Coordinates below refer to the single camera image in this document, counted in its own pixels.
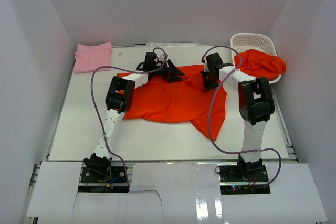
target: white wall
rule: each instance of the white wall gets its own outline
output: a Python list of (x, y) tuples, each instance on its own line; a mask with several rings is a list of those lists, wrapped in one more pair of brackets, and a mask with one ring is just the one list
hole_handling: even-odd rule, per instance
[(0, 0), (0, 223), (19, 223), (75, 46), (50, 0)]
[(289, 134), (336, 223), (336, 0), (287, 0), (270, 36), (287, 64), (275, 87)]
[(229, 43), (268, 34), (286, 0), (51, 0), (74, 43)]

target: white floor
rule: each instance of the white floor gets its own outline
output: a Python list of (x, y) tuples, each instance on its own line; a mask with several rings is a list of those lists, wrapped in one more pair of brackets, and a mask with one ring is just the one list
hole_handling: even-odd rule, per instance
[[(169, 58), (176, 66), (201, 64), (202, 54), (209, 47), (165, 47)], [(112, 65), (135, 69), (143, 61), (145, 53), (153, 48), (114, 48)], [(215, 49), (223, 62), (231, 62), (227, 49)], [(119, 71), (98, 72), (94, 82), (94, 92), (98, 108), (105, 117), (105, 96), (111, 79)], [(101, 134), (100, 124), (90, 96), (91, 73), (73, 74), (54, 137), (49, 160), (80, 161), (89, 157)], [(224, 85), (228, 93), (226, 119), (218, 136), (219, 147), (228, 151), (238, 151), (243, 144), (244, 123), (238, 110), (238, 93)], [(125, 160), (191, 160), (191, 159), (236, 159), (236, 155), (226, 155), (217, 151), (190, 123), (162, 124), (142, 119), (124, 120), (118, 131), (119, 138), (112, 149)], [(285, 133), (279, 112), (272, 115), (264, 133), (263, 148), (272, 147), (282, 158), (288, 158)], [(277, 158), (273, 152), (263, 152), (263, 158)]]

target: pink towel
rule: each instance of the pink towel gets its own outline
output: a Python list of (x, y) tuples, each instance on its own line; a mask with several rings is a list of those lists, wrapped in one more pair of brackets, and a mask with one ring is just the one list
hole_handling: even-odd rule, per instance
[[(88, 47), (81, 44), (77, 45), (75, 53), (74, 73), (93, 72), (101, 66), (111, 65), (112, 43), (107, 42), (99, 46)], [(110, 68), (102, 68), (99, 71), (111, 70)]]

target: orange shirt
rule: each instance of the orange shirt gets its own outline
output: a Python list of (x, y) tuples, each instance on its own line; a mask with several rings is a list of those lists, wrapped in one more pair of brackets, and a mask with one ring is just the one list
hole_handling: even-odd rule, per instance
[[(204, 65), (178, 67), (185, 76), (182, 81), (167, 83), (162, 76), (154, 76), (147, 84), (134, 91), (133, 103), (124, 119), (143, 118), (160, 123), (191, 122), (205, 137), (208, 133), (208, 110), (215, 90), (204, 92)], [(211, 128), (217, 138), (225, 118), (226, 92), (222, 88), (212, 110)]]
[[(250, 76), (266, 77), (268, 80), (277, 78), (286, 72), (286, 64), (276, 56), (270, 56), (264, 52), (250, 49), (241, 52), (243, 64), (240, 70)], [(235, 56), (235, 65), (239, 64), (239, 56)]]

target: white basket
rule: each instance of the white basket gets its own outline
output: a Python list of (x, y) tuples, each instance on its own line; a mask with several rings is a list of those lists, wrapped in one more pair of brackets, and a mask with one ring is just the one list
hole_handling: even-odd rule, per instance
[[(235, 34), (231, 37), (231, 47), (238, 52), (245, 52), (248, 49), (256, 49), (265, 52), (268, 55), (277, 56), (273, 41), (262, 34)], [(236, 53), (232, 51), (232, 62), (235, 65)], [(270, 80), (269, 83), (275, 83), (280, 80), (281, 75), (276, 79)]]

